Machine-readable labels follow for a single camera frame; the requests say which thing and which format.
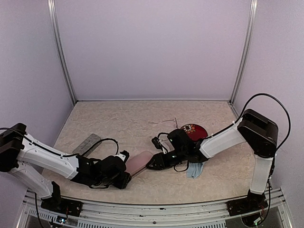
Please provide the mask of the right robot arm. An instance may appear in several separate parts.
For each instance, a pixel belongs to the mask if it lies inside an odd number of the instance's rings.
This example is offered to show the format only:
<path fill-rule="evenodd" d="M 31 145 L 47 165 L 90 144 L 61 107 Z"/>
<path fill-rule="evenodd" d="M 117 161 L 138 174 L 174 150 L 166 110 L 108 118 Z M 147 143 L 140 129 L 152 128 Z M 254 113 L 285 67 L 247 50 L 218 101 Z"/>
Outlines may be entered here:
<path fill-rule="evenodd" d="M 241 117 L 218 133 L 209 136 L 205 129 L 187 124 L 166 134 L 171 149 L 158 135 L 152 143 L 160 150 L 146 164 L 149 170 L 161 171 L 186 161 L 199 164 L 221 153 L 246 146 L 255 159 L 247 196 L 227 202 L 230 216 L 266 209 L 266 187 L 277 151 L 278 126 L 260 113 L 247 109 Z"/>

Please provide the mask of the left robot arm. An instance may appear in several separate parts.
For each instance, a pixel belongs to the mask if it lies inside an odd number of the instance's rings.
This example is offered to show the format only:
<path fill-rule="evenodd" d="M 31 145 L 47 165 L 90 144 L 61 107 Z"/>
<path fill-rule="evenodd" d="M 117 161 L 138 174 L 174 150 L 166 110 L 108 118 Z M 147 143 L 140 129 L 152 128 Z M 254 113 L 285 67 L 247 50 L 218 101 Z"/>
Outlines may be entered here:
<path fill-rule="evenodd" d="M 105 159 L 68 154 L 47 146 L 26 132 L 18 123 L 0 129 L 0 171 L 15 176 L 41 199 L 41 207 L 58 213 L 79 216 L 83 203 L 65 199 L 60 186 L 44 178 L 33 166 L 55 172 L 64 178 L 91 189 L 114 186 L 125 189 L 131 180 L 126 171 L 127 151 L 117 152 Z"/>

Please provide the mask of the pink glasses case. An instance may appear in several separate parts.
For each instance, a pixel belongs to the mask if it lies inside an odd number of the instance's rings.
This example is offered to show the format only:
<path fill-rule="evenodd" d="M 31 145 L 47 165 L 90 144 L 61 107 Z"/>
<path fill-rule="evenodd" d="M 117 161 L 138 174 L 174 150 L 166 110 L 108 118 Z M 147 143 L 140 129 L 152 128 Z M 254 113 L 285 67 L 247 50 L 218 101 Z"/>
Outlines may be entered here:
<path fill-rule="evenodd" d="M 130 174 L 132 178 L 140 174 L 146 169 L 147 163 L 151 160 L 153 154 L 149 151 L 143 151 L 140 154 L 129 158 L 126 162 L 126 172 Z"/>

